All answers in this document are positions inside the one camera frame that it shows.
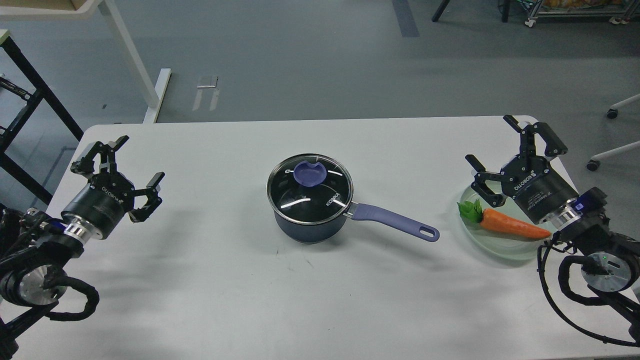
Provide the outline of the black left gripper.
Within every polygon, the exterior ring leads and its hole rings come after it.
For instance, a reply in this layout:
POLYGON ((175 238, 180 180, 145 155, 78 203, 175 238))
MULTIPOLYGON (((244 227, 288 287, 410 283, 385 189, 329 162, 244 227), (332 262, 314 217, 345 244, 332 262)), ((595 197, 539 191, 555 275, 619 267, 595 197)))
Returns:
POLYGON ((156 173, 144 189, 119 173, 116 152, 130 139, 120 136, 115 141, 96 141, 87 146, 70 171, 87 179, 87 185, 62 210, 62 219, 81 218, 98 230, 100 239, 107 239, 115 226, 128 213, 133 223, 144 223, 160 207, 160 182, 164 172, 156 173), (134 208, 135 198, 145 197, 142 207, 134 208))

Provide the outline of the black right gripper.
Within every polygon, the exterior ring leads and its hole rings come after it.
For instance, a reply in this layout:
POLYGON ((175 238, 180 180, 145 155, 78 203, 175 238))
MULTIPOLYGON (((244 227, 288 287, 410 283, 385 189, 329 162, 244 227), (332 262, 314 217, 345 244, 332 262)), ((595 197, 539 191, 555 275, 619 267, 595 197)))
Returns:
POLYGON ((486 171, 475 155, 467 154, 465 160, 476 171, 470 187, 492 208, 505 205, 506 196, 513 198, 530 221, 539 224, 579 196, 549 161, 569 149, 546 122, 519 123, 512 115, 503 116, 503 120, 519 133, 519 153, 500 169, 501 173, 486 171), (544 142, 544 157, 538 155, 537 137, 544 142), (487 181, 502 183, 502 193, 493 192, 487 181))

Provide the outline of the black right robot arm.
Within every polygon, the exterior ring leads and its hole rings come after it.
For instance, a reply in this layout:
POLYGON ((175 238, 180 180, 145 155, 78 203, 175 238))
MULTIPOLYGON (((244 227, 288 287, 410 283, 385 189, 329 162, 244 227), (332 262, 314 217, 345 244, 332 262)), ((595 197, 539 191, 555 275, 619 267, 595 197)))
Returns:
POLYGON ((537 271, 544 296, 563 321, 603 343, 638 347, 639 303, 623 291, 639 278, 639 242, 610 230, 601 189, 579 194, 553 169, 551 161, 568 149, 547 123, 519 123, 510 114, 503 120, 519 133, 519 152, 498 172, 487 171, 475 155, 466 155, 475 170, 471 189, 493 208, 512 199, 534 224, 550 223, 556 229, 538 247, 537 271), (546 263, 560 243, 566 245, 558 266, 560 291, 580 305, 611 307, 630 323, 631 341, 585 330, 557 306, 547 285, 546 263))

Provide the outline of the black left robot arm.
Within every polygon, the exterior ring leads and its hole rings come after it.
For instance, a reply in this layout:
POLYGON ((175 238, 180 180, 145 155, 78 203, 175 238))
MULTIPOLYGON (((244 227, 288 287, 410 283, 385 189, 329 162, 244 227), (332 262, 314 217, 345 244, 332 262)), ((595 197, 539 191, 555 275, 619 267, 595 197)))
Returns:
POLYGON ((40 319, 83 321, 99 304, 93 285, 69 276, 64 267, 79 258, 91 239, 104 240, 128 215, 142 223, 160 206, 156 173, 146 187, 134 184, 118 171, 115 155, 128 141, 96 141, 71 163, 70 171, 87 184, 54 218, 37 208, 25 212, 1 211, 1 299, 26 311, 1 322, 1 358, 10 360, 18 351, 17 338, 40 319))

